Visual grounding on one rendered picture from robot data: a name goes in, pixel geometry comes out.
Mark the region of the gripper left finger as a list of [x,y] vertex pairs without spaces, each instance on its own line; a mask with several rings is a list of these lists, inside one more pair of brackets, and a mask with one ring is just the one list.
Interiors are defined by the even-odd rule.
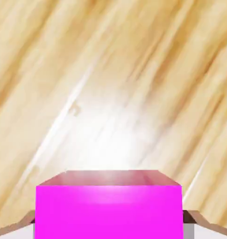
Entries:
[[35,239],[35,210],[19,222],[0,228],[0,239]]

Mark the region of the small magenta cube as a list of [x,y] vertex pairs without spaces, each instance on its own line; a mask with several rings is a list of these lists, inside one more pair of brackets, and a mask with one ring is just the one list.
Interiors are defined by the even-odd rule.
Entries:
[[36,187],[35,239],[184,239],[182,187],[158,170],[60,173]]

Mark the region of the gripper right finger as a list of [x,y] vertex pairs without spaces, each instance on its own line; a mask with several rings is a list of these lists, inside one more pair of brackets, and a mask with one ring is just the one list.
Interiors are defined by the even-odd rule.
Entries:
[[183,210],[183,239],[227,239],[227,228],[208,222],[199,211]]

